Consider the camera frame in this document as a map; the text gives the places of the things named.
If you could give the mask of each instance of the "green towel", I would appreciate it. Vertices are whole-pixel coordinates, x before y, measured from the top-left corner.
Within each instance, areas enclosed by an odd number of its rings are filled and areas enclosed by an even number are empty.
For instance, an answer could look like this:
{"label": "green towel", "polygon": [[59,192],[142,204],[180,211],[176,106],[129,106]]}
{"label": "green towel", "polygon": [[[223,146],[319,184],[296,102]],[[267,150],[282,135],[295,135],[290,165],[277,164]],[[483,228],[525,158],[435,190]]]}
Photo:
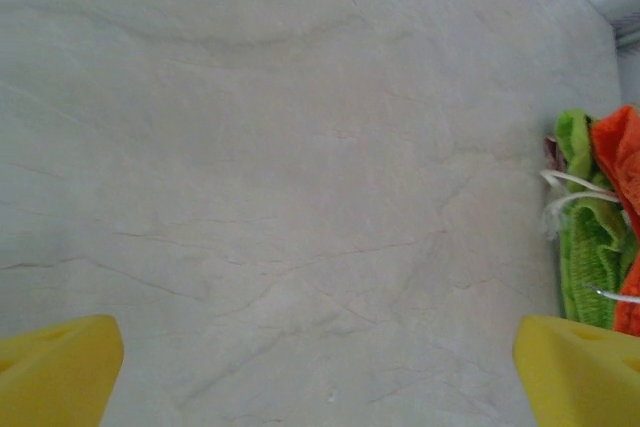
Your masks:
{"label": "green towel", "polygon": [[[555,135],[567,159],[568,173],[611,189],[591,155],[589,124],[581,110],[564,112],[556,122]],[[569,190],[584,187],[570,182]],[[611,329],[615,302],[587,289],[591,283],[603,290],[619,292],[637,244],[629,241],[629,231],[618,204],[600,199],[578,199],[564,207],[566,223],[560,232],[560,282],[567,318]]]}

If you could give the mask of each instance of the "white string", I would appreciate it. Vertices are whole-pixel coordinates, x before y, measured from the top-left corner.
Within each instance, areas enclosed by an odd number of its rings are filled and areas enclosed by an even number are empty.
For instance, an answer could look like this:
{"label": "white string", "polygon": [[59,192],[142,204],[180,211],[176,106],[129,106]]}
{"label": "white string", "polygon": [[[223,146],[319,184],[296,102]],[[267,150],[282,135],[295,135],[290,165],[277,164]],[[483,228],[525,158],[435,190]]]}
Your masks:
{"label": "white string", "polygon": [[627,212],[626,210],[622,210],[622,220],[624,220],[624,223],[627,225],[627,227],[632,227],[631,217],[629,217],[629,212]]}
{"label": "white string", "polygon": [[571,182],[575,182],[576,184],[580,184],[583,187],[586,187],[587,189],[592,190],[594,192],[607,192],[612,195],[615,195],[612,192],[609,192],[607,189],[598,187],[597,185],[592,184],[587,180],[581,179],[580,177],[576,177],[575,175],[565,174],[564,172],[560,172],[558,170],[542,170],[540,172],[540,175],[544,177],[544,179],[552,187],[561,186],[562,184],[560,184],[560,182],[558,182],[557,179],[564,179],[564,180],[570,180]]}
{"label": "white string", "polygon": [[590,288],[596,294],[602,295],[603,297],[606,297],[607,299],[618,300],[620,302],[631,302],[632,304],[640,304],[640,297],[634,297],[633,295],[615,294],[615,293],[609,292],[607,290],[601,290],[601,289],[597,288],[595,285],[591,285],[591,284],[585,284],[585,287]]}
{"label": "white string", "polygon": [[[558,234],[558,231],[563,228],[564,219],[562,216],[562,208],[566,203],[583,198],[601,199],[608,202],[620,202],[615,193],[609,192],[608,190],[598,187],[597,185],[581,179],[580,177],[576,177],[575,175],[565,174],[564,172],[559,172],[557,170],[543,170],[540,172],[540,175],[542,175],[542,177],[551,186],[552,195],[561,195],[560,198],[550,202],[542,211],[542,217],[540,219],[541,230],[546,234],[549,240],[553,240]],[[576,192],[573,194],[569,193],[567,187],[558,179],[575,182],[576,184],[589,189],[589,191]]]}

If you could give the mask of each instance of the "yellow plastic part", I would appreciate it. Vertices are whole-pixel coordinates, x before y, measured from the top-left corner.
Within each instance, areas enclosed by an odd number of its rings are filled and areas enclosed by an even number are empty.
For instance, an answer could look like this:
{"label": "yellow plastic part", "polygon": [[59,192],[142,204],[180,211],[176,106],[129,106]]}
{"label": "yellow plastic part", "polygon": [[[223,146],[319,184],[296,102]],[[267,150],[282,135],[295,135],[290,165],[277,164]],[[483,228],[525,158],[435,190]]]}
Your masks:
{"label": "yellow plastic part", "polygon": [[107,315],[0,341],[0,425],[99,425],[123,355]]}
{"label": "yellow plastic part", "polygon": [[640,425],[640,338],[529,316],[513,357],[540,427]]}

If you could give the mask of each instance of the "red cloth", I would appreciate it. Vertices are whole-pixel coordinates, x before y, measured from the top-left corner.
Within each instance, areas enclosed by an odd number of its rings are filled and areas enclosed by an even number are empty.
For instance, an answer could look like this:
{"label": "red cloth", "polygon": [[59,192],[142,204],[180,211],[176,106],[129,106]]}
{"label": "red cloth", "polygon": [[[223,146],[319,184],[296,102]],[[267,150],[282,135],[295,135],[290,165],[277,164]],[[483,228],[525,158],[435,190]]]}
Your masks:
{"label": "red cloth", "polygon": [[[596,161],[607,175],[629,214],[631,226],[640,238],[640,116],[625,105],[591,127]],[[636,257],[622,289],[623,295],[640,294],[640,255]],[[618,302],[614,330],[640,337],[640,305]]]}

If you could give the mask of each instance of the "beige tile floor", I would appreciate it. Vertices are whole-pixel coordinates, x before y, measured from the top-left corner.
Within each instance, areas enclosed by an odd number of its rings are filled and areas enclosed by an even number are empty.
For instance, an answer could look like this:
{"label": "beige tile floor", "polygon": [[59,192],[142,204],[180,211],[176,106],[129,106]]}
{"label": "beige tile floor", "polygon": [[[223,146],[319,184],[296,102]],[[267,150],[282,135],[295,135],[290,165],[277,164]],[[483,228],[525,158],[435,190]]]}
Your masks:
{"label": "beige tile floor", "polygon": [[114,315],[105,426],[531,426],[584,0],[2,0],[0,335]]}

